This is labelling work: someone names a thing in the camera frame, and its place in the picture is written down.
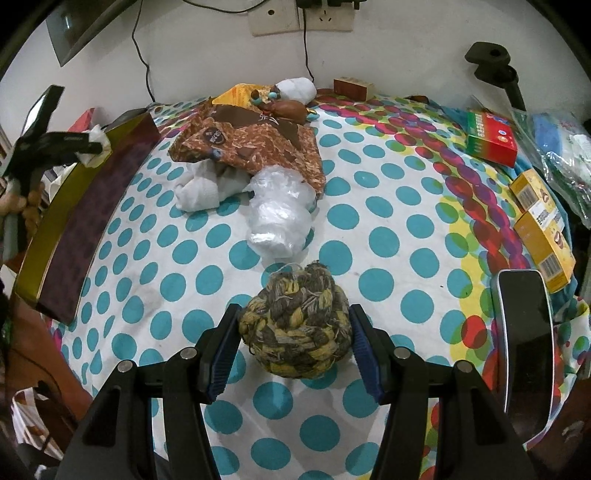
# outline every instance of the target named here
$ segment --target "yellow box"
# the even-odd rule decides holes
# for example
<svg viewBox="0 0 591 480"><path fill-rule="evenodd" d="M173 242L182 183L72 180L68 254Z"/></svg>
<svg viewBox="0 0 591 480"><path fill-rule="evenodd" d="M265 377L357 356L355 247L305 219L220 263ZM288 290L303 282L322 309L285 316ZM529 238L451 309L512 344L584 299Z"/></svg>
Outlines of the yellow box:
<svg viewBox="0 0 591 480"><path fill-rule="evenodd" d="M543 209L537 202L538 212ZM570 282L574 257L555 222L542 229L535 208L526 211L515 223L515 231L538 266L550 293L555 293Z"/></svg>
<svg viewBox="0 0 591 480"><path fill-rule="evenodd" d="M541 202L544 205L544 210L547 213L544 214L541 212L542 229L550 224L550 222L554 222L555 227L560 231L564 230L564 219L546 189L544 182L533 168L521 173L509 185L509 188L517 197L517 201L519 201L524 210L530 210L537 202Z"/></svg>

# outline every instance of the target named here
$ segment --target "smartphone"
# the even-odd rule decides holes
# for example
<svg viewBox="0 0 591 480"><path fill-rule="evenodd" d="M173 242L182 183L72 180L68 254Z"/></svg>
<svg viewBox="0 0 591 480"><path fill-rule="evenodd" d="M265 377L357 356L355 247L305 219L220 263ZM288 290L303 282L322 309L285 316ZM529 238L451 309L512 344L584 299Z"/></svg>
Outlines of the smartphone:
<svg viewBox="0 0 591 480"><path fill-rule="evenodd" d="M500 270L491 281L499 343L499 396L523 442L546 426L554 393L550 298L537 270Z"/></svg>

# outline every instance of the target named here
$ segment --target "braided rope ball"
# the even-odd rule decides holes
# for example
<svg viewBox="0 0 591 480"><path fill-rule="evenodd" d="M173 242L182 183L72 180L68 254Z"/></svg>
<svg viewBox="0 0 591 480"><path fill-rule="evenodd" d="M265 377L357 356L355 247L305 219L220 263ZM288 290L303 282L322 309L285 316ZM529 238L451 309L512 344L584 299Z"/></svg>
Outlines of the braided rope ball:
<svg viewBox="0 0 591 480"><path fill-rule="evenodd" d="M351 346L349 302L319 262L277 272L241 312L239 330L268 372L315 378Z"/></svg>

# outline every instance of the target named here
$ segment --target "black cable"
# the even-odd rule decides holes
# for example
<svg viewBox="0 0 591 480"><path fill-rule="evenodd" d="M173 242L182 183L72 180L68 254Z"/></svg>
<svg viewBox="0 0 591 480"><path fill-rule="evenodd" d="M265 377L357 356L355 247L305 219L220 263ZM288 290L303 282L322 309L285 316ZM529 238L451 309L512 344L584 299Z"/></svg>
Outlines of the black cable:
<svg viewBox="0 0 591 480"><path fill-rule="evenodd" d="M33 360L32 358L29 358L28 356L26 356L24 353L18 351L16 348L11 348L9 350L10 352L14 352L16 353L18 356L24 358L25 360L27 360L28 362L31 362L33 365L35 365L36 367L40 368L41 370L43 370L47 375L49 375L49 377L51 378L53 384L55 385L55 387L57 388L57 391L60 394L60 398L63 398L62 394L61 394L61 388L60 388L60 384L57 383L56 378L51 374L51 372L45 368L43 365L35 362L35 360Z"/></svg>
<svg viewBox="0 0 591 480"><path fill-rule="evenodd" d="M146 67L146 88L148 89L148 93L150 94L150 98L152 99L152 101L153 101L153 102L155 102L155 101L156 101L156 99L154 98L154 94L152 93L152 90L150 89L150 83L149 83L149 81L148 81L148 76L150 75L150 65L148 65L148 64L145 62L144 58L142 57L142 53L141 53L141 52L140 52L140 50L139 50L139 45L138 45L138 42L137 42L137 40L135 39L135 31L136 31L136 30L137 30L137 28L138 28L138 23L139 23L139 16L140 16L140 15L141 15L141 13L142 13L142 7L143 7L143 6L144 6L144 0L141 0L141 1L139 2L138 16L137 16L137 18L135 19L135 25L134 25L134 29L131 31L131 40L133 40L133 42L134 42L135 49L136 49L136 50L137 50L137 52L138 52L138 57L139 57L139 59L141 60L141 62L142 62L142 63L144 64L144 66Z"/></svg>
<svg viewBox="0 0 591 480"><path fill-rule="evenodd" d="M183 2L185 2L186 4L193 5L194 7L206 8L207 10L213 10L214 12L221 12L223 14L245 14L247 12L251 12L255 8L259 8L261 5L266 4L268 1L269 0L262 0L261 2L258 2L256 5L245 8L244 10L224 10L223 8L211 7L210 5L194 4L189 0L183 0Z"/></svg>
<svg viewBox="0 0 591 480"><path fill-rule="evenodd" d="M312 79L312 83L314 83L314 75L312 75L312 71L310 70L310 67L308 66L308 44L307 44L307 33L308 33L308 28L306 25L306 9L303 8L301 11L302 14L302 18L304 19L304 53L306 54L306 68L308 69L308 73L310 74L310 78Z"/></svg>

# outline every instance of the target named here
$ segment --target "phone screen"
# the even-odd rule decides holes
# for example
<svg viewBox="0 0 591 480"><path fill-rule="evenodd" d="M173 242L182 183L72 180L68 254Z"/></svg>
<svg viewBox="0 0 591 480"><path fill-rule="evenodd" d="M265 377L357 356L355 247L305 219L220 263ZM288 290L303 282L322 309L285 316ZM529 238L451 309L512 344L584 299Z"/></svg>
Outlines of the phone screen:
<svg viewBox="0 0 591 480"><path fill-rule="evenodd" d="M550 414L554 346L544 282L536 271L499 273L509 350L507 415L519 438L539 433Z"/></svg>

